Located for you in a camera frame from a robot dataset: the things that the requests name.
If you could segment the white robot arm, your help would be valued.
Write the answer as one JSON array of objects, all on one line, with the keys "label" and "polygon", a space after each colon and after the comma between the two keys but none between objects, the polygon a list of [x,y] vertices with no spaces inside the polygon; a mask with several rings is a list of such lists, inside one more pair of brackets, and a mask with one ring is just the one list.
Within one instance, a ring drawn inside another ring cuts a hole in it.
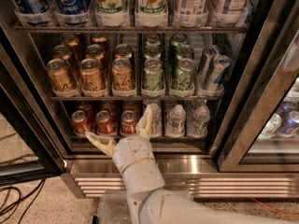
[{"label": "white robot arm", "polygon": [[195,202],[189,194],[166,189],[150,142],[152,109],[146,107],[136,133],[116,141],[86,132],[87,139],[108,155],[126,187],[133,224],[297,224],[295,222],[220,211]]}]

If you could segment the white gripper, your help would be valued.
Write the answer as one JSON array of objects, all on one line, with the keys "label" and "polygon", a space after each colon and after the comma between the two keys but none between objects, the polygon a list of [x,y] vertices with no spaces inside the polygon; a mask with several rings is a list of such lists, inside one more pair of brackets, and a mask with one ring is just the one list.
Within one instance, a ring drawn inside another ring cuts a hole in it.
[{"label": "white gripper", "polygon": [[86,132],[86,138],[107,156],[111,157],[121,174],[139,161],[153,160],[151,136],[152,109],[147,105],[143,116],[136,125],[139,135],[124,137],[116,145],[114,138]]}]

